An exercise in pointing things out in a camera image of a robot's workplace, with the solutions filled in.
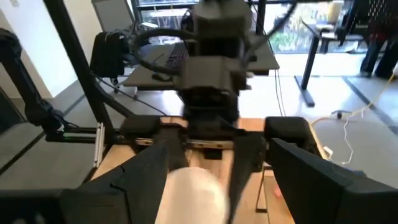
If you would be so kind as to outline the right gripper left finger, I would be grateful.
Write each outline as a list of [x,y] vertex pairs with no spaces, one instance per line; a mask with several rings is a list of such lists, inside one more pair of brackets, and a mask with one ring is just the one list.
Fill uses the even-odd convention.
[[169,152],[154,144],[60,198],[66,223],[154,223],[165,187]]

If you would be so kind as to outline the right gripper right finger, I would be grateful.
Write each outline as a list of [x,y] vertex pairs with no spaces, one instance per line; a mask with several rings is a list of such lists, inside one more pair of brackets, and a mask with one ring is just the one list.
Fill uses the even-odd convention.
[[273,138],[267,153],[295,223],[397,224],[397,189]]

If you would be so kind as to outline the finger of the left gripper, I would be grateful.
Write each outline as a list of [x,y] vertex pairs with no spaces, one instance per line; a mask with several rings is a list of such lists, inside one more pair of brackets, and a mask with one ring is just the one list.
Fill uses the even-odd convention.
[[161,130],[161,140],[169,152],[169,171],[188,167],[185,148],[180,131],[177,128],[164,128]]
[[233,141],[234,159],[229,180],[229,217],[232,223],[242,192],[252,172],[259,172],[266,154],[266,140],[262,133],[244,133]]

